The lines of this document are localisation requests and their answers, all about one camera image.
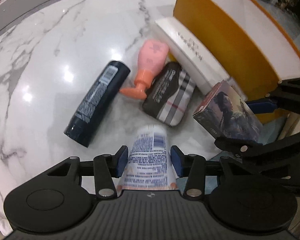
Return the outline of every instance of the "soap bar package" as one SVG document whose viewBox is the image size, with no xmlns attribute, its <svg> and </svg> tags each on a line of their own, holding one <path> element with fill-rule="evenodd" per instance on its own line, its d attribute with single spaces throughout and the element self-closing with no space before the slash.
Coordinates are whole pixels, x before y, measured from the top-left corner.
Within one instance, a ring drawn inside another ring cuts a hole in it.
<svg viewBox="0 0 300 240">
<path fill-rule="evenodd" d="M 182 119 L 195 88 L 194 81 L 177 62 L 169 62 L 147 91 L 145 113 L 169 125 Z"/>
</svg>

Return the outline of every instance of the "white marble surface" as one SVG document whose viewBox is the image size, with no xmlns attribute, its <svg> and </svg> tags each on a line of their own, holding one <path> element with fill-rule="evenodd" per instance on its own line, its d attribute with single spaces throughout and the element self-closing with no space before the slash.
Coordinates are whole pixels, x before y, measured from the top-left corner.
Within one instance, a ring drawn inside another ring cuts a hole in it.
<svg viewBox="0 0 300 240">
<path fill-rule="evenodd" d="M 50 166 L 72 155 L 115 154 L 137 128 L 159 123 L 119 94 L 89 148 L 63 134 L 111 59 L 124 62 L 133 80 L 151 23 L 171 16 L 175 1 L 61 0 L 0 36 L 0 216 L 6 195 Z M 209 159 L 219 150 L 192 118 L 201 99 L 195 91 L 182 122 L 167 129 L 171 145 Z M 93 191 L 89 180 L 84 186 Z"/>
</svg>

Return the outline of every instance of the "label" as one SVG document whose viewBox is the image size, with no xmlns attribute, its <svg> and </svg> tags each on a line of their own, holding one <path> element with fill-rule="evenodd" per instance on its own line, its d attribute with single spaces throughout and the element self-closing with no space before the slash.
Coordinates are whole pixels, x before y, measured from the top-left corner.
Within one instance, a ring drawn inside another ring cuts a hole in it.
<svg viewBox="0 0 300 240">
<path fill-rule="evenodd" d="M 97 82 L 93 84 L 93 86 L 90 88 L 89 92 L 79 105 L 77 111 L 74 114 L 76 117 L 80 118 L 86 123 L 90 122 L 97 105 L 105 94 L 108 85 L 110 84 L 117 71 L 118 68 L 112 65 L 109 65 L 104 70 L 99 80 L 97 80 Z"/>
<path fill-rule="evenodd" d="M 177 32 L 177 36 L 188 46 L 188 48 L 194 53 L 194 55 L 202 61 L 202 56 L 200 55 L 199 46 L 197 43 L 194 42 L 193 39 L 189 38 L 186 39 L 180 32 Z"/>
<path fill-rule="evenodd" d="M 152 99 L 156 103 L 160 103 L 162 96 L 165 94 L 166 90 L 169 87 L 170 81 L 172 80 L 173 76 L 176 74 L 174 69 L 168 69 L 164 74 L 164 77 L 160 80 L 160 83 L 155 90 L 154 94 L 152 95 Z"/>
<path fill-rule="evenodd" d="M 118 193 L 122 189 L 175 189 L 176 178 L 167 144 L 164 129 L 149 125 L 140 130 L 119 181 Z"/>
</svg>

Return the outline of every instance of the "pink bottle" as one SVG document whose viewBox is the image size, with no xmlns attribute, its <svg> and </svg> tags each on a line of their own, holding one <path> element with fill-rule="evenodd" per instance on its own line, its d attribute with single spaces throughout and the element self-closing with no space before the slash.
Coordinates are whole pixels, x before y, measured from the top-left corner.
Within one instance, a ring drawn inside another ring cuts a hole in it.
<svg viewBox="0 0 300 240">
<path fill-rule="evenodd" d="M 145 93 L 153 79 L 164 67 L 169 46 L 157 40 L 146 40 L 138 55 L 138 72 L 134 79 L 135 88 L 123 88 L 120 93 L 134 99 L 146 99 Z"/>
</svg>

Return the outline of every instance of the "white tube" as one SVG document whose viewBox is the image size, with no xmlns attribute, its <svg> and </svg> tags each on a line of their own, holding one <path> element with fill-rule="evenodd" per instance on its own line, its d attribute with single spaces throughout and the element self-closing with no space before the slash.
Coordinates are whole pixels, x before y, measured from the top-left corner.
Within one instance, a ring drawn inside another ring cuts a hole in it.
<svg viewBox="0 0 300 240">
<path fill-rule="evenodd" d="M 117 191 L 176 189 L 167 132 L 160 125 L 138 130 Z"/>
</svg>

